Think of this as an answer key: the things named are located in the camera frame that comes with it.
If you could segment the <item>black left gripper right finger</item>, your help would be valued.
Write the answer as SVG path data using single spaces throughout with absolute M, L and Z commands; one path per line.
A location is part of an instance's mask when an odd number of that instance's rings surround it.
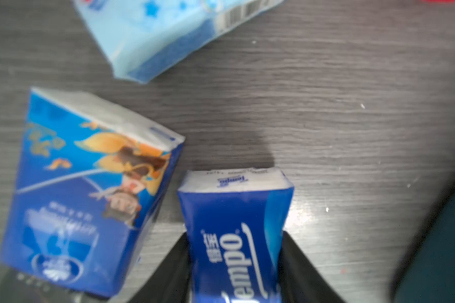
M 291 303 L 344 303 L 286 231 L 278 260 L 281 301 Z

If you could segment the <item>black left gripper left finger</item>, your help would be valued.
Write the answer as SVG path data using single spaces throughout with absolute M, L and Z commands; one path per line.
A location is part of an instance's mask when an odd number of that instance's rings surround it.
M 188 237 L 183 233 L 129 303 L 188 302 L 191 271 Z

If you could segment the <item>dark blue Tempo tissue pack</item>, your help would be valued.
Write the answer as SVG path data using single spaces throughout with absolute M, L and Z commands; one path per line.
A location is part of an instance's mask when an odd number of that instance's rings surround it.
M 178 189 L 193 302 L 280 302 L 278 259 L 294 185 L 277 167 L 187 172 Z

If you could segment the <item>blue cartoon tissue pack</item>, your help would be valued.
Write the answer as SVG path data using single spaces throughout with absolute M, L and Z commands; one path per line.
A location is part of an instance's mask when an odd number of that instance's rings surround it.
M 115 296 L 184 142 L 94 94 L 32 88 L 0 261 L 62 287 Z

